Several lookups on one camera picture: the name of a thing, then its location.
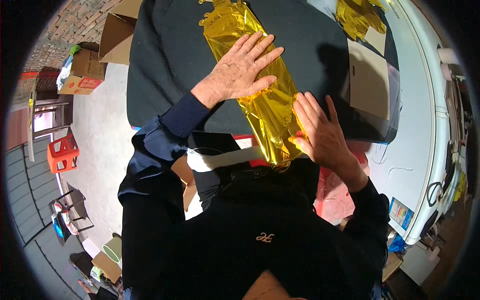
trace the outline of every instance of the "yellow foil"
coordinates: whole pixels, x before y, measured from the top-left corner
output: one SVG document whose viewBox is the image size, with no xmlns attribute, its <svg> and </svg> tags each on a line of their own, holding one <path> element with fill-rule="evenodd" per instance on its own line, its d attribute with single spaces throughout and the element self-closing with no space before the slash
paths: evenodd
<svg viewBox="0 0 480 300">
<path fill-rule="evenodd" d="M 262 31 L 262 39 L 267 36 L 265 29 L 245 2 L 213 0 L 213 6 L 213 12 L 206 13 L 206 19 L 201 20 L 199 25 L 204 27 L 204 36 L 216 61 L 244 34 L 252 35 Z M 271 44 L 265 53 L 273 49 L 275 46 Z M 277 81 L 269 88 L 249 97 L 237 98 L 237 101 L 252 127 L 266 161 L 274 166 L 287 167 L 289 161 L 301 155 L 301 151 L 288 140 L 301 131 L 293 113 L 297 88 L 281 58 L 263 69 L 257 79 L 267 75 L 275 75 Z"/>
<path fill-rule="evenodd" d="M 381 34 L 386 33 L 385 24 L 373 5 L 385 9 L 379 0 L 337 0 L 335 18 L 354 41 L 357 37 L 365 41 L 369 26 Z"/>
</svg>

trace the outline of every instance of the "bucket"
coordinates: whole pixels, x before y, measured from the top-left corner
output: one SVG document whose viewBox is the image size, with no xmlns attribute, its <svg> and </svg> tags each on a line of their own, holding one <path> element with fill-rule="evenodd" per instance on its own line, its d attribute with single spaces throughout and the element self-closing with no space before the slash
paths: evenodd
<svg viewBox="0 0 480 300">
<path fill-rule="evenodd" d="M 114 262 L 119 263 L 121 259 L 121 238 L 114 237 L 102 246 L 103 252 Z"/>
</svg>

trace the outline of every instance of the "hand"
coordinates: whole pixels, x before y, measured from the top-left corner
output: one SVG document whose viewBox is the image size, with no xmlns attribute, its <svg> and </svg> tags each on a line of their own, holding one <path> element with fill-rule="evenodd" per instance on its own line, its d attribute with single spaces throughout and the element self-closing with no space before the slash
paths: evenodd
<svg viewBox="0 0 480 300">
<path fill-rule="evenodd" d="M 330 96 L 326 97 L 326 101 L 330 121 L 310 92 L 297 94 L 293 108 L 310 142 L 301 137 L 292 141 L 313 162 L 335 172 L 349 191 L 358 192 L 367 185 L 368 177 L 347 148 Z"/>
<path fill-rule="evenodd" d="M 212 72 L 191 90 L 192 95 L 211 109 L 218 102 L 251 96 L 274 83 L 276 76 L 273 75 L 255 81 L 258 73 L 284 51 L 278 47 L 259 58 L 274 40 L 274 36 L 269 35 L 257 44 L 262 34 L 258 31 L 250 37 L 239 38 Z"/>
</svg>

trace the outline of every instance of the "sleeve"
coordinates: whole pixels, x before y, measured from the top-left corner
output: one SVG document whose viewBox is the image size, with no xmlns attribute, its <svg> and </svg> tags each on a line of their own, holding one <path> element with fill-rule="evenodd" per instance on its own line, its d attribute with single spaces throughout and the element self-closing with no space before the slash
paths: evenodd
<svg viewBox="0 0 480 300">
<path fill-rule="evenodd" d="M 350 195 L 355 210 L 343 232 L 359 243 L 381 272 L 387 256 L 388 198 L 377 192 L 370 178 L 363 190 Z"/>
<path fill-rule="evenodd" d="M 156 243 L 169 225 L 185 221 L 183 187 L 170 169 L 187 149 L 187 138 L 208 115 L 195 97 L 184 96 L 165 115 L 154 117 L 132 137 L 134 153 L 120 184 L 123 206 L 124 286 L 148 285 Z"/>
</svg>

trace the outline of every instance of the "box label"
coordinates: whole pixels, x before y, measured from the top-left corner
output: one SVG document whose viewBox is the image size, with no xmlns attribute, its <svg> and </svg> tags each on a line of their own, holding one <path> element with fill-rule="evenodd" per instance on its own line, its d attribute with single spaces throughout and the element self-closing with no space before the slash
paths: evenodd
<svg viewBox="0 0 480 300">
<path fill-rule="evenodd" d="M 403 229 L 407 230 L 413 217 L 413 211 L 399 200 L 392 197 L 388 216 L 397 222 Z"/>
<path fill-rule="evenodd" d="M 89 77 L 84 77 L 82 80 L 78 83 L 79 88 L 91 88 L 94 89 L 97 86 L 99 86 L 102 83 L 101 80 L 98 79 L 93 79 Z"/>
</svg>

